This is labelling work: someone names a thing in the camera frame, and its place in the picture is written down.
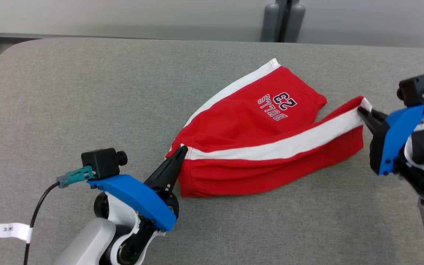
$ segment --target gray fabric tablecloth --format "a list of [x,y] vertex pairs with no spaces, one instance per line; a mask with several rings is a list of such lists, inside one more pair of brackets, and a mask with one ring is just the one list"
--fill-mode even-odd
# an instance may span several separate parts
[[[171,40],[47,39],[0,57],[0,223],[28,223],[55,177],[80,154],[114,147],[121,168],[146,179],[190,115],[223,87],[276,57],[328,104],[365,95],[403,107],[398,82],[424,74],[424,49]],[[366,147],[276,190],[180,198],[180,218],[145,264],[424,264],[417,196],[376,176]],[[52,264],[94,218],[87,184],[55,189],[35,223],[29,263]],[[0,265],[21,264],[25,243],[0,238]]]

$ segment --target white wall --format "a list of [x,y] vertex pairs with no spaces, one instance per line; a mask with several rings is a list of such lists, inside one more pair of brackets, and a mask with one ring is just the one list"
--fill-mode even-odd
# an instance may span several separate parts
[[0,0],[0,33],[258,41],[274,0]]
[[298,42],[424,47],[423,0],[300,0]]

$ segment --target red shorts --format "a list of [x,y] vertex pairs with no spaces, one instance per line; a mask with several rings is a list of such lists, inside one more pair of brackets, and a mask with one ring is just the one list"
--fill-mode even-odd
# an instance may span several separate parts
[[183,197],[246,195],[278,188],[363,148],[362,96],[315,123],[326,98],[271,60],[209,99],[172,143],[189,150]]

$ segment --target white cable label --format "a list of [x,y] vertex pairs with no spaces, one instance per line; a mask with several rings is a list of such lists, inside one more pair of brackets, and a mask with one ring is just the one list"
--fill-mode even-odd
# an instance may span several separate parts
[[0,223],[0,238],[15,237],[31,242],[32,228],[25,223]]

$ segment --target number 23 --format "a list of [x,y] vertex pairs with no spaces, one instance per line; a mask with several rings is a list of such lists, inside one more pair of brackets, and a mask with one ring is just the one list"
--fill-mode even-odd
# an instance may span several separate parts
[[282,92],[272,99],[274,103],[279,104],[281,110],[286,110],[288,107],[294,107],[297,103],[289,97],[289,94]]

